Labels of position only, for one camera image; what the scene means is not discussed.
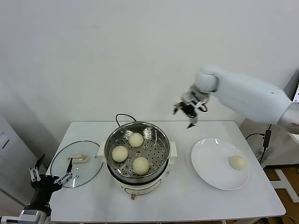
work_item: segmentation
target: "steamer basket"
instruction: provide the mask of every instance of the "steamer basket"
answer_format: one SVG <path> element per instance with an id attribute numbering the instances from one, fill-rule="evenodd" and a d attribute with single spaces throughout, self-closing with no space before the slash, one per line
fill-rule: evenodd
<path id="1" fill-rule="evenodd" d="M 132 147 L 128 138 L 132 133 L 143 136 L 143 144 Z M 112 150 L 117 146 L 128 149 L 128 157 L 124 162 L 112 159 Z M 165 133 L 156 125 L 145 122 L 132 122 L 118 127 L 107 139 L 104 149 L 110 172 L 120 181 L 142 185 L 158 178 L 165 170 L 170 153 L 170 143 Z M 133 161 L 143 156 L 149 160 L 149 171 L 145 175 L 137 175 L 133 171 Z"/>

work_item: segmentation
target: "power cord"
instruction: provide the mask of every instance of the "power cord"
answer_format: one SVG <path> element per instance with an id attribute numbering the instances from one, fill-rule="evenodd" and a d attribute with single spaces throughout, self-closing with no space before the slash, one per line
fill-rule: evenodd
<path id="1" fill-rule="evenodd" d="M 297 221 L 297 222 L 299 223 L 299 220 L 298 220 L 298 219 L 295 219 L 295 218 L 292 217 L 292 216 L 289 216 L 289 215 L 287 215 L 287 214 L 285 214 L 284 216 L 289 217 L 293 222 L 294 222 L 294 220 L 295 220 L 295 221 Z"/>
<path id="2" fill-rule="evenodd" d="M 251 136 L 253 136 L 253 135 L 261 135 L 261 136 L 265 136 L 264 133 L 253 133 L 253 134 L 248 135 L 248 136 L 245 138 L 245 140 L 247 140 L 249 137 L 251 137 Z"/>
<path id="3" fill-rule="evenodd" d="M 128 115 L 128 114 L 126 114 L 126 113 L 118 113 L 118 114 L 115 116 L 115 120 L 116 120 L 116 123 L 117 123 L 118 127 L 121 126 L 120 123 L 119 123 L 118 120 L 117 120 L 117 117 L 120 116 L 120 115 L 130 117 L 130 118 L 132 118 L 134 121 L 137 121 L 137 120 L 136 120 L 135 118 L 133 118 L 131 115 Z"/>
<path id="4" fill-rule="evenodd" d="M 266 152 L 267 148 L 269 147 L 271 133 L 272 133 L 272 131 L 270 130 L 271 126 L 272 126 L 272 124 L 270 124 L 270 126 L 266 130 L 265 136 L 263 138 L 263 154 L 261 156 L 260 163 L 262 162 L 263 156 L 265 155 L 265 152 Z"/>
<path id="5" fill-rule="evenodd" d="M 269 143 L 270 143 L 270 138 L 271 138 L 271 133 L 272 131 L 270 130 L 272 124 L 269 125 L 268 129 L 265 131 L 265 133 L 253 133 L 248 135 L 245 140 L 247 140 L 249 137 L 253 136 L 253 135 L 261 135 L 263 136 L 263 153 L 260 159 L 260 163 L 263 160 L 263 156 L 265 155 L 266 149 L 269 147 Z"/>

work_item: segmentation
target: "steamed bun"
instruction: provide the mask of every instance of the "steamed bun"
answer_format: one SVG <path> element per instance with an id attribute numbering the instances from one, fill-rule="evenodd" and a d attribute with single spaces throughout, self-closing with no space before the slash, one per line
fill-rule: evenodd
<path id="1" fill-rule="evenodd" d="M 143 136 L 139 133 L 133 133 L 129 137 L 129 144 L 133 147 L 139 147 L 143 144 Z"/>
<path id="2" fill-rule="evenodd" d="M 228 161 L 229 161 L 229 164 L 235 169 L 243 170 L 246 168 L 246 161 L 241 156 L 234 155 L 234 156 L 230 157 L 228 159 Z"/>
<path id="3" fill-rule="evenodd" d="M 128 157 L 128 150 L 124 146 L 117 146 L 112 151 L 112 159 L 115 162 L 123 162 Z"/>
<path id="4" fill-rule="evenodd" d="M 150 168 L 149 161 L 145 157 L 138 157 L 133 162 L 133 170 L 138 175 L 145 175 Z"/>

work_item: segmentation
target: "glass lid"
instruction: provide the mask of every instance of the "glass lid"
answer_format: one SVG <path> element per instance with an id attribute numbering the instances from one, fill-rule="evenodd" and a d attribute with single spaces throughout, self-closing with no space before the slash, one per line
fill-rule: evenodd
<path id="1" fill-rule="evenodd" d="M 99 145 L 92 141 L 76 141 L 63 148 L 54 158 L 50 174 L 63 177 L 72 158 L 72 178 L 65 188 L 75 188 L 92 180 L 102 168 L 101 157 L 97 156 Z"/>

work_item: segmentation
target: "white plate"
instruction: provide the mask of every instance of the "white plate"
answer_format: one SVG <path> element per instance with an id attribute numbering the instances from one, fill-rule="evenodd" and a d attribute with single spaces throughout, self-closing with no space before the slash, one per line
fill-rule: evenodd
<path id="1" fill-rule="evenodd" d="M 220 139 L 203 139 L 191 152 L 192 164 L 199 176 L 213 187 L 221 190 L 236 190 L 243 187 L 250 175 L 249 166 L 244 170 L 234 169 L 229 157 L 243 153 L 232 144 Z"/>

